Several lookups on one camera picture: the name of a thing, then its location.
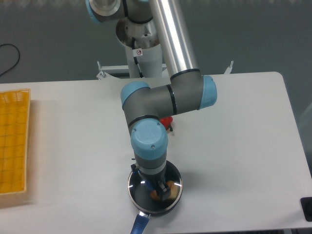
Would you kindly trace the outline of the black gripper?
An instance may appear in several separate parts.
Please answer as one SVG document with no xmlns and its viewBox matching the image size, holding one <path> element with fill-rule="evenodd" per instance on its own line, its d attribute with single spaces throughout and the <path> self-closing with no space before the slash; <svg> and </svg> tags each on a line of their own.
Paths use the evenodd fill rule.
<svg viewBox="0 0 312 234">
<path fill-rule="evenodd" d="M 163 164 L 154 169 L 140 167 L 137 163 L 131 165 L 133 175 L 138 176 L 145 184 L 153 190 L 156 190 L 157 200 L 167 200 L 171 194 L 171 189 L 165 183 L 166 166 Z"/>
</svg>

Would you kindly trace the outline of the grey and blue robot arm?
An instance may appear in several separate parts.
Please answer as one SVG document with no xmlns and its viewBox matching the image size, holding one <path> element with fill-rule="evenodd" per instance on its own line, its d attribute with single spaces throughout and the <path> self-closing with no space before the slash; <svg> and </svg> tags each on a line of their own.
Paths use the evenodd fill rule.
<svg viewBox="0 0 312 234">
<path fill-rule="evenodd" d="M 140 175 L 165 200 L 170 187 L 164 180 L 168 137 L 160 120 L 215 104 L 216 84 L 200 73 L 186 23 L 177 0 L 88 0 L 97 22 L 129 19 L 135 26 L 155 24 L 170 84 L 151 88 L 143 81 L 125 85 L 120 94 Z"/>
</svg>

